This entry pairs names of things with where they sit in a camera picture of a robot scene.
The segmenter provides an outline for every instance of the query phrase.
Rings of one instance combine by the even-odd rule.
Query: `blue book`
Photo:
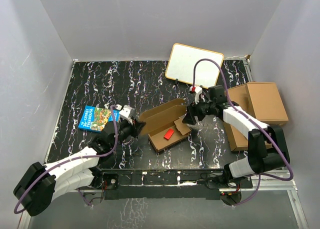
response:
[[[113,110],[115,120],[119,122],[118,110]],[[86,105],[78,128],[92,132],[101,132],[107,122],[111,122],[111,110],[106,108]]]

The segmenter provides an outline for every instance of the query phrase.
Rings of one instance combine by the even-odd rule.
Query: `cardboard box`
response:
[[[146,123],[140,135],[148,134],[151,144],[158,153],[188,137],[191,130],[180,118],[186,113],[187,106],[182,98],[147,110],[139,117],[139,121]],[[164,136],[169,129],[173,129],[174,133],[167,140]]]
[[[232,101],[242,109],[267,124],[283,125],[288,116],[274,82],[248,82],[228,90]],[[231,151],[248,150],[248,140],[230,124],[223,123]]]

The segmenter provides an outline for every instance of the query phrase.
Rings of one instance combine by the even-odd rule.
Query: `whiteboard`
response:
[[[220,66],[224,55],[219,52],[196,48],[176,43],[172,47],[171,56],[166,67],[165,77],[179,82],[192,84],[194,80],[194,66],[203,58],[214,60]],[[202,61],[196,66],[195,84],[204,88],[216,85],[219,69],[210,61]]]

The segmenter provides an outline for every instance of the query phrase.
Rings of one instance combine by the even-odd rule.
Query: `open cardboard box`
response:
[[[267,124],[283,125],[289,121],[277,85],[274,82],[248,82],[228,89],[232,101]],[[223,123],[231,151],[248,150],[248,140],[230,124]]]
[[[190,128],[182,123],[182,116],[187,113],[185,100],[177,98],[165,104],[143,112],[140,122],[145,122],[140,135],[148,134],[155,151],[158,153],[188,137]],[[164,136],[169,129],[174,133],[169,140]]]

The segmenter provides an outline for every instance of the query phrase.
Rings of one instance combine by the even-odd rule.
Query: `red object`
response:
[[[169,140],[174,133],[175,133],[175,131],[174,131],[172,128],[170,128],[170,129],[166,132],[166,134],[164,135],[164,138],[167,139],[167,140]]]

